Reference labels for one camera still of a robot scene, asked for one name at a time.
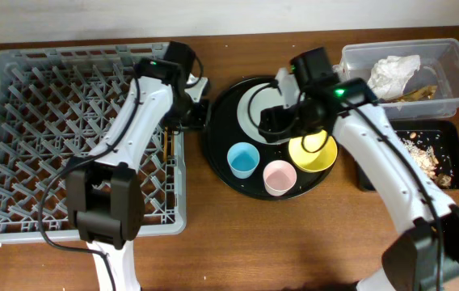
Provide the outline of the yellow bowl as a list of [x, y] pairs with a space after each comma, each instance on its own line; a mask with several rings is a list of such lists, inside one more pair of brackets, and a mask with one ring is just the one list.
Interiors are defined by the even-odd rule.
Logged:
[[338, 146], [326, 131], [296, 137], [288, 142], [288, 155], [300, 170], [315, 173], [329, 169], [338, 156]]

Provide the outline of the blue cup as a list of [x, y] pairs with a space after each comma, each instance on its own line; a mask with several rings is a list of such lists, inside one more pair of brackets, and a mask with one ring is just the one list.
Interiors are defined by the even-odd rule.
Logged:
[[260, 155], [251, 143], [238, 142], [229, 148], [226, 160], [236, 178], [247, 179], [259, 165]]

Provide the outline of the white tissue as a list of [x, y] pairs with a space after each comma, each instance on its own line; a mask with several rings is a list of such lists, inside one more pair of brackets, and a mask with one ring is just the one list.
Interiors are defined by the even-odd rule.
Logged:
[[420, 65], [419, 55], [388, 56], [373, 66], [367, 85], [378, 99], [396, 99], [402, 96], [406, 84], [420, 69]]

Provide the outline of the food scraps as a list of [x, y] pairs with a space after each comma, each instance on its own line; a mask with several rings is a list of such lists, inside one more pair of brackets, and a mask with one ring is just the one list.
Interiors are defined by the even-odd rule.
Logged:
[[423, 145], [417, 132], [408, 132], [408, 134], [408, 138], [402, 138], [402, 143], [416, 164], [439, 188], [450, 188], [452, 176], [438, 173], [441, 165], [434, 148], [430, 145]]

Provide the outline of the gold snack wrapper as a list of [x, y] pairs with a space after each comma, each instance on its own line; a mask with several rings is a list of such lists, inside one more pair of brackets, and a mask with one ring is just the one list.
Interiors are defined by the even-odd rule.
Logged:
[[403, 103], [403, 102], [415, 102], [421, 100], [433, 99], [437, 92], [437, 85], [424, 86], [416, 91], [412, 91], [396, 99], [389, 100], [389, 103]]

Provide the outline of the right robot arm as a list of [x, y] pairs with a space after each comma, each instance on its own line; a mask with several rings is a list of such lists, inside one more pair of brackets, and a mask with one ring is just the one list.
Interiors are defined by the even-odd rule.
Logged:
[[383, 200], [399, 236], [381, 268], [357, 290], [442, 290], [459, 277], [459, 205], [416, 164], [393, 130], [377, 97], [360, 78], [336, 77], [296, 86], [285, 129], [266, 122], [267, 141], [326, 131], [356, 160]]

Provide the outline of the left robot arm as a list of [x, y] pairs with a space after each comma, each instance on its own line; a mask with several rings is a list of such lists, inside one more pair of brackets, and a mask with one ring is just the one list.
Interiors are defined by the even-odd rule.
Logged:
[[176, 130], [209, 90], [177, 61], [144, 58], [135, 69], [126, 101], [90, 153], [73, 157], [65, 169], [69, 223], [95, 257], [102, 290], [138, 290], [134, 246], [145, 211], [138, 177], [141, 160], [162, 120]]

